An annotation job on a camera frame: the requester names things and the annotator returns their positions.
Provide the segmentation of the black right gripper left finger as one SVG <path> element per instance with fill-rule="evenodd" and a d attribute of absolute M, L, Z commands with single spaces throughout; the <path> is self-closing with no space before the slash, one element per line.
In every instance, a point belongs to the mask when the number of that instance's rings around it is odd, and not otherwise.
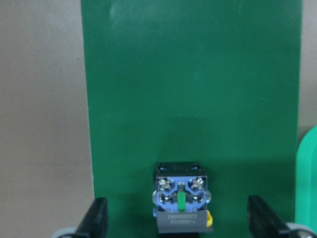
<path fill-rule="evenodd" d="M 75 238 L 106 238 L 108 230 L 107 198 L 95 198 L 74 233 Z"/>

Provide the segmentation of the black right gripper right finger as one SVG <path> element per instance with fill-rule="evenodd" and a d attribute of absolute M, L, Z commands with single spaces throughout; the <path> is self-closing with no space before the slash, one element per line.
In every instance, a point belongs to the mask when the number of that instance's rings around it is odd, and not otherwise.
<path fill-rule="evenodd" d="M 247 225 L 253 238 L 288 238 L 290 229 L 258 195 L 249 195 Z"/>

